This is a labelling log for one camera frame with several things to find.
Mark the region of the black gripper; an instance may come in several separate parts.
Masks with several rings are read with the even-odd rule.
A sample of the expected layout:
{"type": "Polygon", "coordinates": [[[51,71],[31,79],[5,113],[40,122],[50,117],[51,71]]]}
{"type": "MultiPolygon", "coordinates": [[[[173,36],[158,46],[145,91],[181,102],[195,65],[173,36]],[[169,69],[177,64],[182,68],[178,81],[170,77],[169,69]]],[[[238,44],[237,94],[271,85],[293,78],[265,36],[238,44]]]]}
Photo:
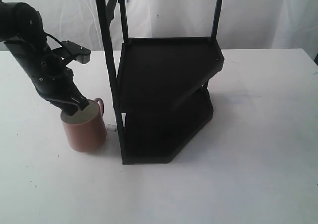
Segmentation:
{"type": "Polygon", "coordinates": [[[84,110],[89,105],[89,101],[74,84],[73,76],[71,69],[64,69],[57,75],[49,75],[43,69],[34,69],[33,85],[40,97],[73,116],[78,109],[84,110]]]}

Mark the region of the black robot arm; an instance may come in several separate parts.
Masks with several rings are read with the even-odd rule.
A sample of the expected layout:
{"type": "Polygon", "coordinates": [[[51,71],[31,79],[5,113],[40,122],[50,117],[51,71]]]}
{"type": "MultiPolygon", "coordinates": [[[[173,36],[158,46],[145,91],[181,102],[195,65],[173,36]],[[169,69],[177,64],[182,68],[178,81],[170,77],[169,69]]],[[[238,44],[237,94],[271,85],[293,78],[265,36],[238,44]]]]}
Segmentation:
{"type": "Polygon", "coordinates": [[[0,3],[0,40],[32,81],[41,98],[68,115],[88,105],[68,64],[86,64],[91,51],[44,31],[39,11],[24,2],[0,3]]]}

